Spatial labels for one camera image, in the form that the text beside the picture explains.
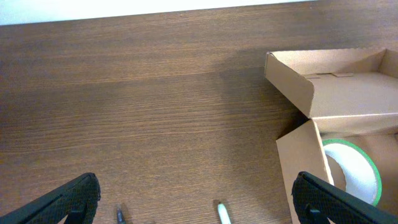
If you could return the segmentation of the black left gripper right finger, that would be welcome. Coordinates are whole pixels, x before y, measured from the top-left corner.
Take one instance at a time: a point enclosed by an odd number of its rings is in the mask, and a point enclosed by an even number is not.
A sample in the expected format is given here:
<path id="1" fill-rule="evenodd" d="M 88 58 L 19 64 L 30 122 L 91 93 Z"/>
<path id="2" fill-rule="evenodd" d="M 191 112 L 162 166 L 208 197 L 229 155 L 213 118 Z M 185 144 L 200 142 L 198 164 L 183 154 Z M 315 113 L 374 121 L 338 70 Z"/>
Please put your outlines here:
<path id="1" fill-rule="evenodd" d="M 301 171 L 293 182 L 294 211 L 300 223 L 397 223 L 397 217 Z"/>

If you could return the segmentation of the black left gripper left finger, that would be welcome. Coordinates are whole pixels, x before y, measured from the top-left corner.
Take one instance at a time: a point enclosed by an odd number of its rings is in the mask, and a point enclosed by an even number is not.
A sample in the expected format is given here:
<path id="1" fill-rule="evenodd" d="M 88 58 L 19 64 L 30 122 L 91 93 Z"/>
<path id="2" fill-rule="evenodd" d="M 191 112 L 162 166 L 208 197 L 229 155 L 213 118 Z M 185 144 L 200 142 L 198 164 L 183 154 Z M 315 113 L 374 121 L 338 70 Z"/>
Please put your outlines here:
<path id="1" fill-rule="evenodd" d="M 100 184 L 88 172 L 1 217 L 1 223 L 93 223 Z"/>

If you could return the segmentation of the green tape roll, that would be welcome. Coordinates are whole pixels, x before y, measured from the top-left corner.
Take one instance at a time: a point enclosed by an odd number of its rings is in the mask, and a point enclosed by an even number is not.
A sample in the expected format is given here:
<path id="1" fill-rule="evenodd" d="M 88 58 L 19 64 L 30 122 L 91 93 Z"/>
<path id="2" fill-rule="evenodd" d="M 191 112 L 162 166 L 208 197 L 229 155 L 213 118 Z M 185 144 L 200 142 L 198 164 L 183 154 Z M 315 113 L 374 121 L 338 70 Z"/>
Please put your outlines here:
<path id="1" fill-rule="evenodd" d="M 373 160 L 357 145 L 343 139 L 322 141 L 327 157 L 341 169 L 345 192 L 377 206 L 382 195 L 382 180 Z"/>

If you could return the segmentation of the brown cardboard box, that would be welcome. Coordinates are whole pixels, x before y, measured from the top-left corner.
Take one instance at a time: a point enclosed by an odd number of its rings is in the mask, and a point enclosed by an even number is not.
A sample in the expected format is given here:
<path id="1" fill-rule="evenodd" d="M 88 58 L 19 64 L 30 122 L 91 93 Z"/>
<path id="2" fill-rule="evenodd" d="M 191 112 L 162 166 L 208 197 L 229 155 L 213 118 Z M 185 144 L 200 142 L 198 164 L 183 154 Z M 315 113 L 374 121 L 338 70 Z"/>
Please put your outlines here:
<path id="1" fill-rule="evenodd" d="M 332 140 L 362 149 L 377 167 L 377 208 L 397 213 L 397 50 L 385 48 L 269 52 L 266 78 L 307 122 L 277 140 L 287 200 L 301 171 L 346 189 L 348 179 L 325 153 Z"/>

